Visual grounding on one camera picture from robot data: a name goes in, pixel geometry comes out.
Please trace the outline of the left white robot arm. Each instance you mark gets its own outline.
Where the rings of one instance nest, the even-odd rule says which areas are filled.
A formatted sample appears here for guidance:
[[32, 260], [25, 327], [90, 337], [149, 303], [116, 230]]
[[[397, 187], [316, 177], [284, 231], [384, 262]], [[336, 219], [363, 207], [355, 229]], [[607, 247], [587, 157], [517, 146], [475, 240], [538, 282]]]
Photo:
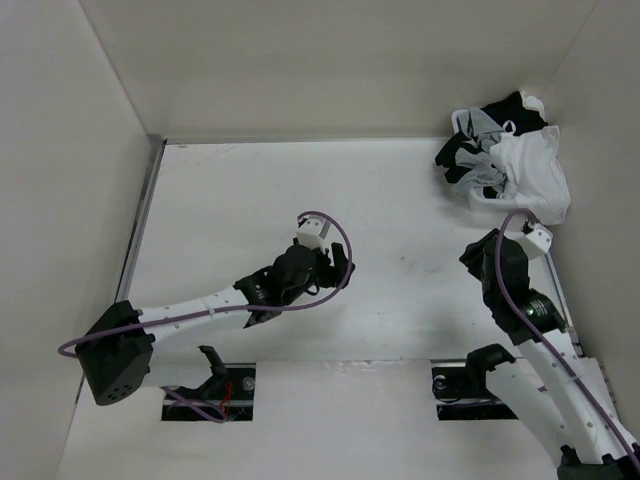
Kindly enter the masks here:
[[148, 310], [128, 300], [112, 304], [74, 344], [75, 356], [96, 404], [112, 405], [143, 385], [153, 355], [171, 336], [227, 314], [239, 314], [241, 326], [250, 328], [315, 308], [344, 289], [354, 270], [348, 243], [325, 250], [294, 242], [271, 266], [209, 296]]

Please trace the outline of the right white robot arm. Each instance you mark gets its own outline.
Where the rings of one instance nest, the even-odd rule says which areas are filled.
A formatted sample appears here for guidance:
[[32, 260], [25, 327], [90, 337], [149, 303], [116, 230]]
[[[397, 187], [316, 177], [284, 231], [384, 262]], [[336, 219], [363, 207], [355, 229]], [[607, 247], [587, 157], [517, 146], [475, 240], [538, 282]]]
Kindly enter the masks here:
[[504, 403], [544, 448], [558, 478], [638, 478], [639, 442], [590, 385], [553, 302], [531, 288], [522, 246], [493, 229], [460, 261], [481, 282], [496, 325], [542, 382], [535, 386], [513, 355], [492, 344], [468, 354], [466, 388]]

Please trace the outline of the white tank top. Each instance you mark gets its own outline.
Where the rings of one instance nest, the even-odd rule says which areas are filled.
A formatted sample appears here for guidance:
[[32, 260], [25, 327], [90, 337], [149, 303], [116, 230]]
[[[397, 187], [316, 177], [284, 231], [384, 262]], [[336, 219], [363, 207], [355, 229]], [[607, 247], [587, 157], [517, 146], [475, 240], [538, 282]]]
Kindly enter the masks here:
[[531, 210], [545, 225], [560, 225], [566, 219], [571, 196], [557, 159], [560, 129], [556, 125], [513, 136], [505, 133], [489, 149], [493, 165], [506, 175], [502, 193], [486, 198], [475, 188], [467, 195], [475, 212]]

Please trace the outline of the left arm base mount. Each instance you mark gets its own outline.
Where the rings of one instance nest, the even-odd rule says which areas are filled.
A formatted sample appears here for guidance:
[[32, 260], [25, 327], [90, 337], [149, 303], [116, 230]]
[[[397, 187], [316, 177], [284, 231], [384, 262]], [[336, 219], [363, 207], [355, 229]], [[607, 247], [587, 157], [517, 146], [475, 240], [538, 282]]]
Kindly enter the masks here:
[[212, 346], [200, 346], [209, 363], [203, 380], [193, 388], [170, 387], [164, 393], [161, 420], [216, 422], [253, 420], [257, 367], [255, 363], [224, 363]]

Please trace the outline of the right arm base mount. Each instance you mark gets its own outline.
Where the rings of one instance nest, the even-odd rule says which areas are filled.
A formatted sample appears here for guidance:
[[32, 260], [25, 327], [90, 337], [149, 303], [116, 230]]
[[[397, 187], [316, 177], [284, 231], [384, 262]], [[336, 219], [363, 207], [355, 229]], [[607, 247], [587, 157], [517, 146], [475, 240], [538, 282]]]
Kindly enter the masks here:
[[440, 421], [516, 420], [517, 416], [486, 386], [486, 375], [516, 359], [501, 345], [470, 352], [464, 365], [431, 368], [432, 394]]

